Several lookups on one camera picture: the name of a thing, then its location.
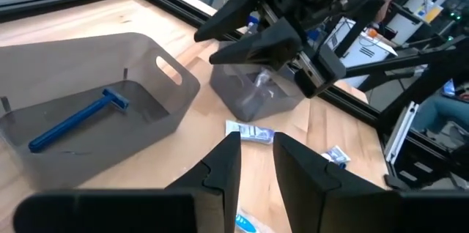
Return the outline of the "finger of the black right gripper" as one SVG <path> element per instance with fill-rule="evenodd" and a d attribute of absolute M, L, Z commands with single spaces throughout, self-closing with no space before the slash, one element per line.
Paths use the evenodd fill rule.
<path fill-rule="evenodd" d="M 261 0 L 228 0 L 194 35 L 196 42 L 214 39 L 247 24 Z"/>
<path fill-rule="evenodd" d="M 302 45 L 302 39 L 285 18 L 275 22 L 262 32 L 245 37 L 217 52 L 210 64 L 261 64 L 279 70 L 294 59 Z"/>

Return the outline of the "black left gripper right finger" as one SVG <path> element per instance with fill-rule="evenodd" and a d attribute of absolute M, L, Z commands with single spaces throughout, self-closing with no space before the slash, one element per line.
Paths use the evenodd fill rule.
<path fill-rule="evenodd" d="M 401 232 L 399 195 L 276 133 L 278 186 L 293 232 Z"/>

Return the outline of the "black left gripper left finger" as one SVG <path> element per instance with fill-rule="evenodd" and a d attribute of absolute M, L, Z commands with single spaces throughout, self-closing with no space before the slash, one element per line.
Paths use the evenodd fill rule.
<path fill-rule="evenodd" d="M 241 140 L 231 132 L 195 166 L 166 186 L 178 193 L 170 204 L 172 232 L 233 233 L 240 187 Z"/>

